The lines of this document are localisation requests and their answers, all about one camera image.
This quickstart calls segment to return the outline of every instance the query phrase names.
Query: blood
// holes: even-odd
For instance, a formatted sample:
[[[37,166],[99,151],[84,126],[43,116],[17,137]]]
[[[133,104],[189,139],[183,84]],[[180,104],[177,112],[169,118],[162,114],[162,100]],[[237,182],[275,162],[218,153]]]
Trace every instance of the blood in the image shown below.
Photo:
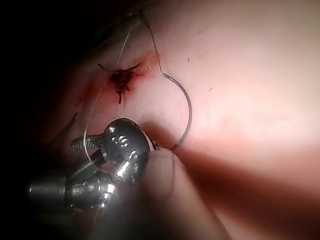
[[[130,75],[129,81],[127,83],[127,88],[129,91],[125,90],[122,93],[121,104],[119,104],[119,95],[117,93],[115,84],[112,83],[112,75],[110,73],[115,72],[119,69],[126,70],[137,64],[139,64],[139,66],[132,70],[133,73]],[[160,74],[159,69],[157,68],[158,57],[157,54],[153,51],[149,51],[143,56],[135,58],[134,60],[129,62],[126,67],[123,68],[115,69],[109,68],[107,65],[104,65],[104,68],[109,73],[101,69],[98,65],[96,67],[96,73],[94,73],[92,77],[88,78],[88,82],[81,90],[75,105],[78,106],[84,102],[90,102],[95,99],[104,85],[105,87],[102,90],[99,104],[101,104],[102,102],[104,108],[112,105],[125,105],[128,101],[131,100],[132,97],[134,97],[137,89],[141,86],[141,84],[143,84],[145,81],[151,81],[155,78],[156,75]]]

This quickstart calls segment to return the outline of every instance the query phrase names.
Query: sutured incision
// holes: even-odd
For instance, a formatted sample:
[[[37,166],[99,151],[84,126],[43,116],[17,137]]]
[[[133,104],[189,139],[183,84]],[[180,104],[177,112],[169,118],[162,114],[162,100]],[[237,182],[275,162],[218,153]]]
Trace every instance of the sutured incision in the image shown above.
[[[127,90],[128,83],[132,79],[134,69],[140,66],[141,63],[138,63],[128,69],[117,69],[114,72],[109,72],[102,64],[98,64],[100,68],[106,71],[108,74],[111,74],[110,80],[114,84],[115,91],[119,95],[119,104],[122,102],[122,94]]]

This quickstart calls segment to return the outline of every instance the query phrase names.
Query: skin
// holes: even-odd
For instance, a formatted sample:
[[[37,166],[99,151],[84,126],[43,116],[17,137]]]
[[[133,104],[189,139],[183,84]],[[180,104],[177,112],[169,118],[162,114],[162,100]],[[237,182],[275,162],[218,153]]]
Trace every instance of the skin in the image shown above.
[[[219,219],[212,229],[222,229],[217,227],[221,221],[234,240],[316,239],[319,3],[170,0],[144,12],[162,71],[191,98],[193,122],[175,154],[194,194]],[[50,143],[78,113],[60,147],[69,161],[76,154],[69,142],[83,134],[106,81],[98,64],[117,64],[123,44],[117,34],[69,74],[54,122],[43,133],[43,144]],[[139,71],[147,73],[144,80],[130,97],[123,95],[123,104],[115,91],[102,92],[88,134],[103,132],[113,117],[126,117],[170,148],[185,129],[188,108],[180,90],[161,76],[150,33],[142,24],[132,32],[119,68],[139,60]]]

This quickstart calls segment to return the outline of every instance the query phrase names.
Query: metal instrument jaw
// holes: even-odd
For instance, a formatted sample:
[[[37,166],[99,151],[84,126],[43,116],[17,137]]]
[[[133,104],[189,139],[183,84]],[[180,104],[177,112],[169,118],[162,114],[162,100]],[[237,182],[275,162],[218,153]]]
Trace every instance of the metal instrument jaw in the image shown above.
[[[81,149],[82,137],[71,146]],[[98,135],[89,135],[86,144],[96,149],[91,161],[81,164],[72,174],[61,177],[45,176],[32,182],[28,188],[30,199],[46,205],[88,208],[107,204],[116,186],[136,183],[145,171],[149,152],[160,145],[151,140],[130,119],[112,121]],[[109,162],[108,171],[101,169]]]

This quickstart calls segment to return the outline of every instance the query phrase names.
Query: dark background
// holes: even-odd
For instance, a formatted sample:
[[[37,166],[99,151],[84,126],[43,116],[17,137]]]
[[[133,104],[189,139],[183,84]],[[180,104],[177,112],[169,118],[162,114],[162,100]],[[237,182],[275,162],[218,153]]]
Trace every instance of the dark background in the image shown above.
[[[10,205],[7,224],[10,235],[17,238],[83,239],[68,210],[46,224],[35,218],[38,209],[26,198],[26,185],[36,176],[56,168],[52,151],[38,143],[38,133],[59,102],[66,74],[86,57],[86,52],[99,46],[113,33],[112,23],[135,5],[144,1],[78,0],[14,2],[11,20],[6,24],[10,56],[9,78],[3,88],[8,123],[11,175]]]

